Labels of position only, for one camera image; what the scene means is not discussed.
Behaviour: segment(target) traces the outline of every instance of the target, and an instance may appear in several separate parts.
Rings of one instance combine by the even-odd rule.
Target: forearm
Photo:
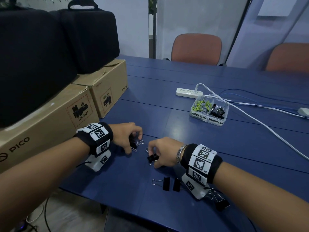
[[[295,195],[225,162],[213,183],[263,231],[309,231],[309,204]]]
[[[0,231],[10,229],[40,205],[89,150],[79,138],[72,138],[2,173]]]

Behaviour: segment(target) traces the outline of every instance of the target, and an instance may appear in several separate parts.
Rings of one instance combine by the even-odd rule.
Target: hand
[[[177,152],[184,143],[175,139],[164,137],[150,141],[148,144],[149,155],[153,155],[154,147],[156,148],[156,154],[159,159],[154,162],[154,167],[159,168],[161,166],[174,166],[177,164]]]
[[[136,126],[135,123],[113,124],[109,126],[114,134],[113,142],[116,145],[123,147],[127,155],[132,152],[129,142],[130,134],[136,136],[136,133],[138,132],[138,140],[141,140],[143,136],[143,129],[140,126]]]

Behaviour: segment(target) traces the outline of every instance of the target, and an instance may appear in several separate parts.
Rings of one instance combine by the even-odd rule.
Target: chair
[[[309,43],[282,43],[272,51],[266,71],[309,73]]]
[[[186,33],[176,37],[172,61],[217,65],[221,54],[221,39],[214,35]]]

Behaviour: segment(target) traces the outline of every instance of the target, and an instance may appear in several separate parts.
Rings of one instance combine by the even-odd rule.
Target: case handle
[[[98,9],[98,5],[94,0],[71,0],[68,4],[68,9],[71,10],[71,6],[80,5],[80,6],[93,6],[96,10]]]

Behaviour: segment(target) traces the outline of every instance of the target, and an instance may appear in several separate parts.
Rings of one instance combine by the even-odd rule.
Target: black carrying case
[[[76,76],[54,16],[43,10],[0,9],[0,127],[26,117]]]
[[[93,9],[72,9],[74,5]],[[60,20],[78,74],[90,74],[119,56],[116,18],[94,0],[72,0],[68,9],[51,11]]]

